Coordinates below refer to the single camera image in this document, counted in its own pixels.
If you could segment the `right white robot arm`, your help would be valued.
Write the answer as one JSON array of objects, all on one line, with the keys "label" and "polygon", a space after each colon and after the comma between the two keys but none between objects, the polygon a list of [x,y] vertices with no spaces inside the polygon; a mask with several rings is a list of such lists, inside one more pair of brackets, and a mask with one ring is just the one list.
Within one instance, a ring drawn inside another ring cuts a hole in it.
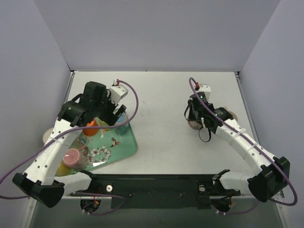
[{"label": "right white robot arm", "polygon": [[207,128],[209,133],[226,141],[249,165],[251,173],[237,173],[224,170],[215,175],[213,191],[223,194],[227,190],[248,191],[258,201],[267,202],[287,186],[290,173],[287,158],[277,158],[263,149],[242,128],[232,113],[224,107],[214,108],[203,92],[191,95],[188,100],[188,119]]}]

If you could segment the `black gold-rimmed mug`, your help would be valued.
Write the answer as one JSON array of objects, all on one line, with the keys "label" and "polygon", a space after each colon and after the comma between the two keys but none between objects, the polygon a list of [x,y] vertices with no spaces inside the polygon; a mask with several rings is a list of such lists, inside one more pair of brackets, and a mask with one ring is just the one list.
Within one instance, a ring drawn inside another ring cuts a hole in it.
[{"label": "black gold-rimmed mug", "polygon": [[200,120],[188,120],[188,125],[194,130],[199,130],[202,127]]}]

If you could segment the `pink mug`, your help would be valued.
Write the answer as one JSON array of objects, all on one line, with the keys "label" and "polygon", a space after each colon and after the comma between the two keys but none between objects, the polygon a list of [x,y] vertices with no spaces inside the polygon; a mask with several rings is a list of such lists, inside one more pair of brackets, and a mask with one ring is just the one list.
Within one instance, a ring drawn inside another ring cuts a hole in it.
[{"label": "pink mug", "polygon": [[87,146],[69,149],[63,158],[63,163],[75,171],[85,170],[88,166],[87,153]]}]

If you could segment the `beige bird mug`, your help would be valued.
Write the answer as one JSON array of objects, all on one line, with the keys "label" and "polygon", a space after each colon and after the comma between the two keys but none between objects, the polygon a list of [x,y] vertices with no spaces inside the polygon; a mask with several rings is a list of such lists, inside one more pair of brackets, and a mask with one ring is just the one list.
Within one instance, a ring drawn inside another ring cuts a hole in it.
[{"label": "beige bird mug", "polygon": [[232,116],[233,118],[238,122],[238,116],[231,110],[229,110],[227,107],[224,107]]}]

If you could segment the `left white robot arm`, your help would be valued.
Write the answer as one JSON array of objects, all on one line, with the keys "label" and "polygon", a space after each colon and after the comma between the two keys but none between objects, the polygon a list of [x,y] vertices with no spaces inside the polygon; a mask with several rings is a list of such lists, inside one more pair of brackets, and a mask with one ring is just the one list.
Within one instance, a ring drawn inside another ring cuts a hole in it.
[{"label": "left white robot arm", "polygon": [[64,155],[87,124],[99,118],[113,127],[125,105],[120,100],[128,89],[119,81],[107,88],[104,84],[88,82],[81,94],[63,104],[47,143],[33,163],[23,172],[16,173],[13,183],[24,193],[44,204],[54,207],[67,194],[82,191],[91,196],[97,192],[96,176],[88,171],[55,179],[55,174]]}]

